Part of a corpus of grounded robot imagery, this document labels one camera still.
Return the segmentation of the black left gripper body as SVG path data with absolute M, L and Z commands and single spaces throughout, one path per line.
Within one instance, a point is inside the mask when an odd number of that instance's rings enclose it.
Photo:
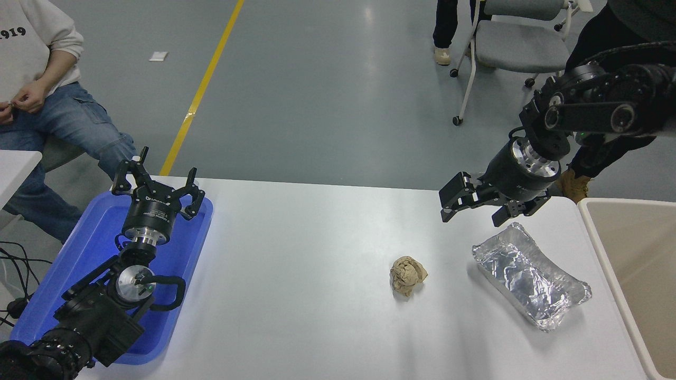
M 133 231 L 147 228 L 162 236 L 170 236 L 181 207 L 180 201 L 166 199 L 166 195 L 159 191 L 153 193 L 147 187 L 135 188 L 132 192 L 132 204 L 123 224 L 123 233 L 131 236 Z

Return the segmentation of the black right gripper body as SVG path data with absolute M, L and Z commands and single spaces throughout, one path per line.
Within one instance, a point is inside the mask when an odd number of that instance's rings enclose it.
M 543 158 L 528 139 L 510 139 L 490 161 L 480 178 L 505 197 L 527 202 L 552 183 L 552 161 Z

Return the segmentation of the seated person's left hand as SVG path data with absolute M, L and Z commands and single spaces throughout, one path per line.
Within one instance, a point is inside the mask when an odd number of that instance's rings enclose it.
M 36 113 L 44 106 L 44 99 L 48 96 L 51 85 L 43 79 L 34 80 L 24 85 L 12 98 L 14 108 L 27 113 Z

